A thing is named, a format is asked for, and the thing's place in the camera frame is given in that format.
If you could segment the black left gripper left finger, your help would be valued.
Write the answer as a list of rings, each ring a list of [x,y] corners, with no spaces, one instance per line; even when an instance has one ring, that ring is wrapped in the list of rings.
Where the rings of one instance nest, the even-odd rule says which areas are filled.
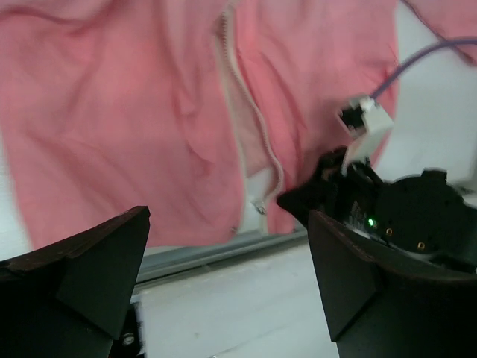
[[[3,357],[142,357],[131,301],[147,207],[1,262]]]

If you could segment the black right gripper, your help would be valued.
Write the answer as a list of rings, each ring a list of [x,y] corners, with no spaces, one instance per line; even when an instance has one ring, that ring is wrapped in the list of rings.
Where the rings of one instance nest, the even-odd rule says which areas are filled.
[[[320,158],[316,178],[284,192],[277,204],[302,225],[320,211],[410,257],[449,269],[466,266],[466,204],[446,171],[425,169],[395,181],[369,160],[344,164],[345,148]]]

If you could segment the pink hooded zip jacket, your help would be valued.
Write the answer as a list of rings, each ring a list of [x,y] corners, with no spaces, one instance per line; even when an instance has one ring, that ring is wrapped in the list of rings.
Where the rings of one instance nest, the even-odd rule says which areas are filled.
[[[131,207],[151,246],[290,233],[278,194],[398,67],[396,1],[3,1],[1,138],[35,249]]]

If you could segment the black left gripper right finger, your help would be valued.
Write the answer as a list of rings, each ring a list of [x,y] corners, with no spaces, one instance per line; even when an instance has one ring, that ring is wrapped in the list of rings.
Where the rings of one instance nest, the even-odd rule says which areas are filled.
[[[415,260],[312,211],[309,245],[340,357],[475,357],[476,276]]]

